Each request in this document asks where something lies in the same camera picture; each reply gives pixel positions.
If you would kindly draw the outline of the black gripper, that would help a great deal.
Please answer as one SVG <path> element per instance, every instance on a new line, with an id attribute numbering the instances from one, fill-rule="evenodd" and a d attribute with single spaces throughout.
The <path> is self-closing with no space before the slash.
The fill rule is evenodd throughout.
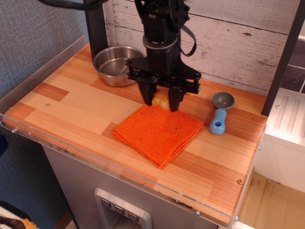
<path id="1" fill-rule="evenodd" d="M 185 93 L 198 94 L 201 74 L 181 60 L 181 43 L 144 43 L 146 57 L 126 61 L 128 77 L 138 83 L 144 102 L 152 105 L 156 87 L 169 88 L 170 110 L 176 112 Z"/>

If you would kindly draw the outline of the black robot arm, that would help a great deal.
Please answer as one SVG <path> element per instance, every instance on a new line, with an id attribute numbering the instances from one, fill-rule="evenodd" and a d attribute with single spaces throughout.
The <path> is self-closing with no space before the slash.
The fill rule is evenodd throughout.
<path id="1" fill-rule="evenodd" d="M 186 93 L 198 94 L 201 74 L 181 60 L 181 32 L 194 38 L 185 26 L 190 8 L 182 0 L 137 0 L 143 23 L 146 57 L 126 61 L 129 79 L 138 83 L 144 102 L 151 106 L 158 86 L 169 89 L 170 110 L 176 112 Z"/>

